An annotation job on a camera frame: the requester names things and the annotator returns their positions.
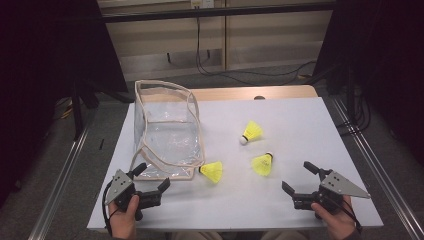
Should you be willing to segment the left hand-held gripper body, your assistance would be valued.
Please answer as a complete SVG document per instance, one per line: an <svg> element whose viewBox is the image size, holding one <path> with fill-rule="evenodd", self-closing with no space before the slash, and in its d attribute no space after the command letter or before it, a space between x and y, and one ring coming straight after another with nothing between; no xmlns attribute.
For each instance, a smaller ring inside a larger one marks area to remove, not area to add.
<svg viewBox="0 0 424 240"><path fill-rule="evenodd" d="M131 198L134 195L139 197L139 204L135 213L135 220L140 221L143 218L142 211L161 205L162 194L158 189L141 192L135 189L134 178L128 176L121 169L118 169L113 176L105 195L105 204L114 202L119 210L126 211Z"/></svg>

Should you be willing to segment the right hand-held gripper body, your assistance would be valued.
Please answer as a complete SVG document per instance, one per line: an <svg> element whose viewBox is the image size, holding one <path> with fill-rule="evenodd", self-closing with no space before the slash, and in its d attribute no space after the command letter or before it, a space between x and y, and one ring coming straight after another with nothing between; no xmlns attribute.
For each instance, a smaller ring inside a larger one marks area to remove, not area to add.
<svg viewBox="0 0 424 240"><path fill-rule="evenodd" d="M311 194L300 194L292 191L294 208L297 210L311 210L311 204L315 202L319 203L329 213L336 214L342 208L344 196L371 198L368 192L336 171L318 169L312 170L312 173L319 176L318 190Z"/></svg>

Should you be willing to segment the yellow shuttlecock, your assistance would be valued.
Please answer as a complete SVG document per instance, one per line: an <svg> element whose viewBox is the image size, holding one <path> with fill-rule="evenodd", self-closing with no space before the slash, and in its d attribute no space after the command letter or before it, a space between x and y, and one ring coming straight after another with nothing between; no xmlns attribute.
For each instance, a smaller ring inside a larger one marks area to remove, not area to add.
<svg viewBox="0 0 424 240"><path fill-rule="evenodd" d="M246 145L248 142L260 137L263 133L262 127L255 121L249 121L245 127L245 130L239 142L241 145Z"/></svg>
<svg viewBox="0 0 424 240"><path fill-rule="evenodd" d="M221 161L204 164L199 168L199 172L203 174L213 183L217 184L222 177L223 165Z"/></svg>
<svg viewBox="0 0 424 240"><path fill-rule="evenodd" d="M253 171L260 176L268 176L272 169L273 155L270 152L255 157L251 161Z"/></svg>

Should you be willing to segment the clear plastic bag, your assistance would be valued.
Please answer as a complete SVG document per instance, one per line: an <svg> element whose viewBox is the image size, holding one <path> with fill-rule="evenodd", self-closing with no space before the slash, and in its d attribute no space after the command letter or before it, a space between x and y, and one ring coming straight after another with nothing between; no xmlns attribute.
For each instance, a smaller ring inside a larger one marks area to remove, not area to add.
<svg viewBox="0 0 424 240"><path fill-rule="evenodd" d="M134 148L130 165L145 181L190 180L205 163L199 107L193 92L175 83L135 83Z"/></svg>

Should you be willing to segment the person's left hand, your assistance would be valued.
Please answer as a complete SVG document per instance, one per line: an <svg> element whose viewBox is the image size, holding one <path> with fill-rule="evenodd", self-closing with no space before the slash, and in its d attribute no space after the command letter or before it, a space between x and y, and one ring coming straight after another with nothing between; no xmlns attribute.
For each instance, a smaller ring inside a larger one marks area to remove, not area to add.
<svg viewBox="0 0 424 240"><path fill-rule="evenodd" d="M118 209L118 206L111 202L108 205L110 213L109 221L112 230L112 237L123 240L136 239L135 213L139 204L139 197L134 195L125 212Z"/></svg>

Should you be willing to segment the person's right hand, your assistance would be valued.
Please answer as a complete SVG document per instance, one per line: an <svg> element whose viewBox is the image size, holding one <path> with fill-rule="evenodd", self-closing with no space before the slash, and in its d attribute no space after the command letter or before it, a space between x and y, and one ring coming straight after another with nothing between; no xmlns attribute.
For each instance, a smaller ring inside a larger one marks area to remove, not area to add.
<svg viewBox="0 0 424 240"><path fill-rule="evenodd" d="M344 211L331 214L318 203L312 203L311 208L326 223L331 240L344 240L356 231L355 221Z"/></svg>

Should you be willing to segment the person's right leg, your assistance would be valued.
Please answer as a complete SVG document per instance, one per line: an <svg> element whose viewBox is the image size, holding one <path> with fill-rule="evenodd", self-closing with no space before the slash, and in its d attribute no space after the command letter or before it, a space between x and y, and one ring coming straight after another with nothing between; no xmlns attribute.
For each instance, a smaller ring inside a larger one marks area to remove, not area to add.
<svg viewBox="0 0 424 240"><path fill-rule="evenodd" d="M260 240L308 240L308 237L298 231L267 231Z"/></svg>

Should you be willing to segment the person's leg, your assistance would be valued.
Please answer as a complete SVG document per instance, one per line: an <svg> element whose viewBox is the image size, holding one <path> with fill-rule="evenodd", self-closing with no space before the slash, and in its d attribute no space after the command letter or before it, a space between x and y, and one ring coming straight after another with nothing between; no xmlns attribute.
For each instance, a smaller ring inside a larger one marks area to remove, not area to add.
<svg viewBox="0 0 424 240"><path fill-rule="evenodd" d="M217 232L175 232L171 240L223 240Z"/></svg>
<svg viewBox="0 0 424 240"><path fill-rule="evenodd" d="M308 237L298 231L267 231L260 240L308 240Z"/></svg>

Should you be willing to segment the white table cover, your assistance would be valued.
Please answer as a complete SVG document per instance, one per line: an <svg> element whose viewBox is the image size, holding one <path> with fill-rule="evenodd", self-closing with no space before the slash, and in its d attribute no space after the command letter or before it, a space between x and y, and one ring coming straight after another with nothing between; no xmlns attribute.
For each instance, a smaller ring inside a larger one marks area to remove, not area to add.
<svg viewBox="0 0 424 240"><path fill-rule="evenodd" d="M175 180L158 207L146 209L138 228L158 231L261 231L319 228L311 211L297 210L282 190L287 182L299 193L317 190L319 179L303 167L310 161L333 169L352 183L363 183L323 100L202 101L199 104L206 159L221 161L223 176L214 184L200 173ZM249 121L263 130L241 145ZM270 152L268 176L251 161Z"/></svg>

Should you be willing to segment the person's left leg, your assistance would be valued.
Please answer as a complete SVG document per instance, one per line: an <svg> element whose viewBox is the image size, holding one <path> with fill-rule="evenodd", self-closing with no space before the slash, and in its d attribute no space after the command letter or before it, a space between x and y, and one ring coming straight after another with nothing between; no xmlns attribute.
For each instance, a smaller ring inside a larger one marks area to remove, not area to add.
<svg viewBox="0 0 424 240"><path fill-rule="evenodd" d="M171 240L223 240L217 232L175 232Z"/></svg>

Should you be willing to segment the black stand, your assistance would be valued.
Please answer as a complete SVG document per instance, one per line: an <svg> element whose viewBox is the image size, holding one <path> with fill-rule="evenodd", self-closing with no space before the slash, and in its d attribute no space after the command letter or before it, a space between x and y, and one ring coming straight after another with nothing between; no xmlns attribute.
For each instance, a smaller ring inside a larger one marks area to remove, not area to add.
<svg viewBox="0 0 424 240"><path fill-rule="evenodd" d="M74 140L78 140L84 130L81 103L84 103L88 109L95 109L99 106L94 83L91 81L74 81L71 99L75 124Z"/></svg>

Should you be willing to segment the wooden table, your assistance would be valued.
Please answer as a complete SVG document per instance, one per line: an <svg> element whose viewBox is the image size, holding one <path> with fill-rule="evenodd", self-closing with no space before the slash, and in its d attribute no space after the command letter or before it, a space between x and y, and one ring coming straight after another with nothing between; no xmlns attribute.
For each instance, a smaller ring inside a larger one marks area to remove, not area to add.
<svg viewBox="0 0 424 240"><path fill-rule="evenodd" d="M231 87L187 89L165 85L142 85L135 90L135 99L138 103L177 101L196 98L197 101L229 101L254 100L255 96L266 99L283 98L313 98L317 93L312 86L265 86L265 87Z"/></svg>

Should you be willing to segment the black curtain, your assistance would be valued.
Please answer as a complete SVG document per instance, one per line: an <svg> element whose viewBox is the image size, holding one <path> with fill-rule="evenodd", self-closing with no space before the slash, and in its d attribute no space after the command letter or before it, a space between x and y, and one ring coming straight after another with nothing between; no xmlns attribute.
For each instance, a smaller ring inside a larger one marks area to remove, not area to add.
<svg viewBox="0 0 424 240"><path fill-rule="evenodd" d="M335 0L314 72L365 98L424 166L424 0Z"/></svg>
<svg viewBox="0 0 424 240"><path fill-rule="evenodd" d="M98 0L0 0L0 208L27 173L56 103L128 90Z"/></svg>

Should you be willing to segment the black metal crossbar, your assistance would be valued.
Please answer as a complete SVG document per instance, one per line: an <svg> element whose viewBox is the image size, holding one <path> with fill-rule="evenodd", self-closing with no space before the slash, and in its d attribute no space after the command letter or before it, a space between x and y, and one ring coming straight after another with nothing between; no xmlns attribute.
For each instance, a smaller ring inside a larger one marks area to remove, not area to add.
<svg viewBox="0 0 424 240"><path fill-rule="evenodd" d="M137 22L153 20L172 20L202 17L222 17L240 15L258 15L275 13L295 13L333 10L335 2L317 2L286 5L246 6L212 9L172 10L163 12L105 14L101 17L104 23Z"/></svg>

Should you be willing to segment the metal floor rail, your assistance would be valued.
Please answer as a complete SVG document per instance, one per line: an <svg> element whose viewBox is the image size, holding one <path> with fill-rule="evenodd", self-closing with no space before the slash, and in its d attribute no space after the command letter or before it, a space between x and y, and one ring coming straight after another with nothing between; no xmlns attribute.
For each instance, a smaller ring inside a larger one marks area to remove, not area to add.
<svg viewBox="0 0 424 240"><path fill-rule="evenodd" d="M89 129L85 127L73 142L62 170L56 179L54 187L44 204L42 212L39 215L28 240L45 240L55 214L59 208L75 164L78 161L79 155L86 141L88 131Z"/></svg>
<svg viewBox="0 0 424 240"><path fill-rule="evenodd" d="M368 166L394 208L394 211L411 237L411 240L424 240L424 228L419 223L409 204L405 201L393 181L390 179L361 130L353 125L353 121L348 117L345 104L340 98L335 98L332 102L345 123L349 135L354 139Z"/></svg>

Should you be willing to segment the white wall outlet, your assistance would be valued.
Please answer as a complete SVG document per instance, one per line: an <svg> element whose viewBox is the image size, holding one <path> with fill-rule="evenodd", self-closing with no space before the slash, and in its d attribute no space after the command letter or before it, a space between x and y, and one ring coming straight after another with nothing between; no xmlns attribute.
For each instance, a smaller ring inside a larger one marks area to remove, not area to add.
<svg viewBox="0 0 424 240"><path fill-rule="evenodd" d="M214 0L190 0L192 9L213 8Z"/></svg>

